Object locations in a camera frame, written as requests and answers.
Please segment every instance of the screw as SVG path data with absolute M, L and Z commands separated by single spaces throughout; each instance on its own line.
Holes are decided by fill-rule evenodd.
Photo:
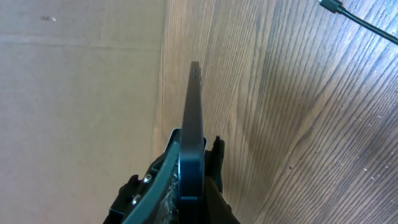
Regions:
M 138 203 L 139 198 L 141 198 L 141 195 L 136 195 L 136 196 L 132 199 L 131 204 L 132 204 L 132 205 L 135 205 L 136 203 Z
M 152 176 L 150 174 L 145 175 L 144 183 L 148 184 L 152 180 Z

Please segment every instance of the wood grain surface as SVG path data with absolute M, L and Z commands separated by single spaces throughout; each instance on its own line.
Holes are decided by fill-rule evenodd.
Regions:
M 344 4 L 397 35 L 398 1 Z M 153 157 L 192 60 L 241 223 L 398 222 L 398 46 L 315 0 L 169 0 Z

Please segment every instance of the brown cardboard surface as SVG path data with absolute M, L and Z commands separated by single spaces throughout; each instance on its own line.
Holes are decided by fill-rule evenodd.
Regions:
M 2 2 L 0 223 L 102 223 L 142 176 L 163 11 L 164 1 Z

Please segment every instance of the black cable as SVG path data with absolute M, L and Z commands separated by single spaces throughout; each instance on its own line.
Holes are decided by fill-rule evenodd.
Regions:
M 323 6 L 325 9 L 331 11 L 332 13 L 339 13 L 346 16 L 348 19 L 356 22 L 357 24 L 367 28 L 368 30 L 374 32 L 375 34 L 380 35 L 381 37 L 390 40 L 394 44 L 398 45 L 398 38 L 394 37 L 393 35 L 387 33 L 384 30 L 381 30 L 374 25 L 356 17 L 354 14 L 350 13 L 343 7 L 343 3 L 337 0 L 319 0 L 320 5 Z

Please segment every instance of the wire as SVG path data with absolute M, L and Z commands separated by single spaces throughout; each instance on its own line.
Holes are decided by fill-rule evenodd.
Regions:
M 368 30 L 374 32 L 375 34 L 380 35 L 381 37 L 390 40 L 394 44 L 398 45 L 398 38 L 394 37 L 393 35 L 387 33 L 384 30 L 381 30 L 374 25 L 356 17 L 354 14 L 350 13 L 347 9 L 343 7 L 343 3 L 337 0 L 318 0 L 320 5 L 323 6 L 325 9 L 331 11 L 332 13 L 339 13 L 351 19 L 352 21 L 356 22 L 357 24 L 367 28 Z

